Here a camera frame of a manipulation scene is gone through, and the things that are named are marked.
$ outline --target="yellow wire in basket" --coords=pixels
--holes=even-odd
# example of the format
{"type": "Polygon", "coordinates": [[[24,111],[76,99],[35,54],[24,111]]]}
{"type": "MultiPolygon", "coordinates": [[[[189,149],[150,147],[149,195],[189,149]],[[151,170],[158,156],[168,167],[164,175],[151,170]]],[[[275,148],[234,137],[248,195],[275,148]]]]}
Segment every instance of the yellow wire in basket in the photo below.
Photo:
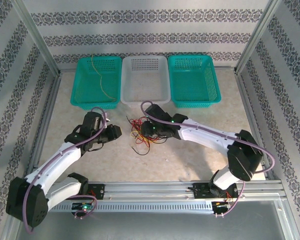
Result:
{"type": "Polygon", "coordinates": [[[104,95],[106,95],[108,98],[113,99],[113,102],[117,101],[116,98],[114,98],[114,97],[112,97],[112,96],[109,96],[109,95],[104,91],[104,89],[103,89],[103,87],[102,87],[102,75],[101,75],[101,74],[98,72],[98,70],[95,68],[93,59],[94,59],[94,54],[92,53],[92,54],[91,54],[91,64],[92,64],[92,67],[93,67],[93,69],[95,70],[95,72],[100,76],[100,88],[101,88],[102,92],[103,92],[104,95]]]}

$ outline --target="patterned wallpaper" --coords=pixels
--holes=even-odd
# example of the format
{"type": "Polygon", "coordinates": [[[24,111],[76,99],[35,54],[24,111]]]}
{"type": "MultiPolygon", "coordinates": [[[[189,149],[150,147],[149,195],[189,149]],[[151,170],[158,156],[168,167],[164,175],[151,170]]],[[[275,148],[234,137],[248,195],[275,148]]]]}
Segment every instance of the patterned wallpaper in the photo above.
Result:
{"type": "Polygon", "coordinates": [[[300,0],[280,4],[240,75],[300,232],[300,0]]]}
{"type": "Polygon", "coordinates": [[[10,181],[28,167],[54,79],[10,1],[0,0],[0,237],[10,181]]]}
{"type": "Polygon", "coordinates": [[[268,0],[24,0],[60,69],[78,58],[208,54],[235,66],[268,0]]]}

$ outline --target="metal track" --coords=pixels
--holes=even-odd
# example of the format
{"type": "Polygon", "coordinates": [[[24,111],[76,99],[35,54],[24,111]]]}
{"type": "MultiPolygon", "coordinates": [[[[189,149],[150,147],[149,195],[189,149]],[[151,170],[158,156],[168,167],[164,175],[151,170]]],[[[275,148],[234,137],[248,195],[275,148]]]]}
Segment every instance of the metal track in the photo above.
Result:
{"type": "MultiPolygon", "coordinates": [[[[195,199],[188,187],[194,182],[108,182],[103,200],[97,203],[96,212],[151,212],[151,213],[202,213],[212,214],[212,202],[224,198],[195,199]]],[[[238,191],[242,183],[237,184],[238,191]]],[[[250,181],[246,183],[239,201],[282,201],[286,194],[280,180],[250,181]]],[[[50,212],[70,212],[73,202],[67,200],[56,205],[50,212]]]]}
{"type": "MultiPolygon", "coordinates": [[[[71,212],[72,201],[64,201],[51,213],[71,212]]],[[[213,214],[211,201],[200,202],[104,202],[98,201],[94,212],[109,213],[200,213],[213,214]]]]}

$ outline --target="mesh basket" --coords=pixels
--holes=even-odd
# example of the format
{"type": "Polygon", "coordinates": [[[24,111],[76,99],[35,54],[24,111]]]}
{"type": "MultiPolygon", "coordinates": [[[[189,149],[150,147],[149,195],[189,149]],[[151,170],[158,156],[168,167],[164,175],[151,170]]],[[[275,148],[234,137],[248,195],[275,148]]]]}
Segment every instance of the mesh basket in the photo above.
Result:
{"type": "Polygon", "coordinates": [[[144,100],[170,101],[167,59],[164,56],[127,56],[122,61],[121,102],[131,107],[144,100]]]}
{"type": "Polygon", "coordinates": [[[177,108],[208,108],[221,101],[212,58],[175,55],[168,58],[171,99],[177,108]]]}
{"type": "Polygon", "coordinates": [[[122,60],[117,56],[95,56],[92,60],[93,65],[91,57],[78,61],[70,102],[84,110],[114,109],[120,101],[122,60]]]}

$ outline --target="beige floor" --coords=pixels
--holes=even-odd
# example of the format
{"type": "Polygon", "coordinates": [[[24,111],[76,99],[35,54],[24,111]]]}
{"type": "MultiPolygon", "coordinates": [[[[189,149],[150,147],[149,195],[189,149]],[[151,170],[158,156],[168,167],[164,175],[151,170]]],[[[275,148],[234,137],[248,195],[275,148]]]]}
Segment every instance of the beige floor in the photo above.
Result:
{"type": "MultiPolygon", "coordinates": [[[[175,108],[172,102],[162,106],[170,115],[180,113],[212,128],[227,132],[250,131],[247,116],[239,94],[237,83],[230,69],[216,71],[222,100],[209,108],[175,108]]],[[[46,135],[39,165],[49,159],[64,142],[73,128],[81,124],[86,111],[70,104],[75,74],[64,73],[46,135]]],[[[110,123],[119,125],[122,136],[104,145],[96,152],[87,152],[70,166],[62,177],[76,172],[98,182],[128,181],[192,181],[209,180],[213,173],[227,164],[227,159],[213,149],[194,142],[170,138],[165,144],[152,144],[146,156],[137,155],[130,137],[129,118],[139,118],[139,108],[130,108],[120,103],[116,109],[108,110],[110,123]]],[[[140,152],[146,149],[138,145],[140,152]]],[[[256,180],[265,179],[256,174],[256,180]]]]}

